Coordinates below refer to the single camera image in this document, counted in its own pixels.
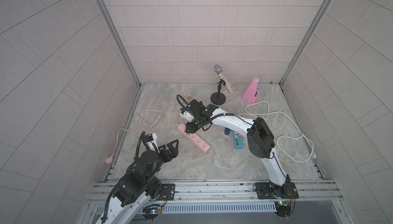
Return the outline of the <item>pink power strip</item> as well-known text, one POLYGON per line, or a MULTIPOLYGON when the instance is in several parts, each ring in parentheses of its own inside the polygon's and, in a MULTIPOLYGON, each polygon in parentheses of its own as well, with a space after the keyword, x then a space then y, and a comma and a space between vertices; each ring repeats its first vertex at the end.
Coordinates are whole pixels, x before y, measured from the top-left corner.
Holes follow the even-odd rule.
POLYGON ((210 149, 210 146, 201 139, 197 134, 187 133, 185 131, 185 124, 178 125, 178 131, 184 135, 190 142, 192 142, 195 146, 197 146, 202 152, 207 153, 210 149))

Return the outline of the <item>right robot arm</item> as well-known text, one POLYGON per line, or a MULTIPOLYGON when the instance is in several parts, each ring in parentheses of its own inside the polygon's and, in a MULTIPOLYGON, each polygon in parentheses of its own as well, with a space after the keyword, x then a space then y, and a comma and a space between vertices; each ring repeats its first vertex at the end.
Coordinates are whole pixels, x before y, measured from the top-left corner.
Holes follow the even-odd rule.
POLYGON ((253 190, 257 192, 259 199, 299 198, 295 184, 278 159, 274 135, 263 118, 240 117, 214 104, 204 106, 202 102, 196 100, 187 102, 181 95, 177 95, 176 99, 182 107, 180 114, 188 120, 185 125, 186 133, 194 134, 207 125, 217 125, 237 132, 247 139, 249 151, 262 160, 269 176, 268 183, 253 185, 253 190))

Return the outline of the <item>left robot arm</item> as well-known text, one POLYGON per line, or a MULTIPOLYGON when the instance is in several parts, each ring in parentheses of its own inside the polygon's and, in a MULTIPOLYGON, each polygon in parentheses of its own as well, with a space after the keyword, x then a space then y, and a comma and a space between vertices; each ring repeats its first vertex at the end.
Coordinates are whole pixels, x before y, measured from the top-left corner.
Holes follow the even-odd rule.
POLYGON ((153 221, 159 216, 167 201, 161 190, 162 182, 155 177, 164 163, 178 156, 179 141, 174 140, 158 147, 153 134, 144 131, 136 146, 134 162, 106 198, 98 224, 129 224, 138 213, 143 220, 153 221))

